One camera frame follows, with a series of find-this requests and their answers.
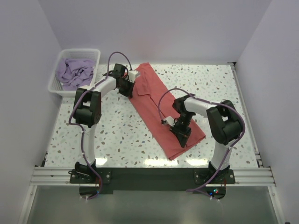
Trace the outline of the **salmon red t-shirt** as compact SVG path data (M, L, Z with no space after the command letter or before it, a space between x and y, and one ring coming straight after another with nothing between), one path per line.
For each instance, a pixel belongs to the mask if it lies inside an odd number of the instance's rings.
M176 136L170 131L169 126L161 124L161 120L171 116L178 118L179 114L173 109L172 104L175 97L169 92L162 102L161 96L168 91L154 69L149 63L142 63L136 69L140 76L135 80L133 97L130 99L145 125L163 149L166 157L174 160L193 146L200 143L206 135L194 120L190 123L191 136L186 146L181 147Z

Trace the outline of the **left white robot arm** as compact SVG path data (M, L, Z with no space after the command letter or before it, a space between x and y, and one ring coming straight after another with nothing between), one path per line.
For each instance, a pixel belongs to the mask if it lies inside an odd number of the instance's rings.
M138 71L128 70L122 64L115 64L114 69L108 71L93 87L76 90L69 124L81 128L81 158L71 173L73 178L81 178L86 183L92 183L100 178L95 165L94 139L97 124L102 116L102 97L117 89L121 95L132 98L138 76Z

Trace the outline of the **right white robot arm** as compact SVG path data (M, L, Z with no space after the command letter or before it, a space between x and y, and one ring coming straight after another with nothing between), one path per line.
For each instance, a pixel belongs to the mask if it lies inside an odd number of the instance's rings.
M209 162L208 178L213 183L219 183L225 177L224 170L229 169L231 147L245 133L243 118L229 100L221 103L210 102L194 94L175 99L172 107L179 113L179 117L174 119L169 116L161 122L170 126L170 131L176 136L181 147L187 145L187 141L195 131L191 127L192 117L199 114L208 119L210 131L215 140L214 154Z

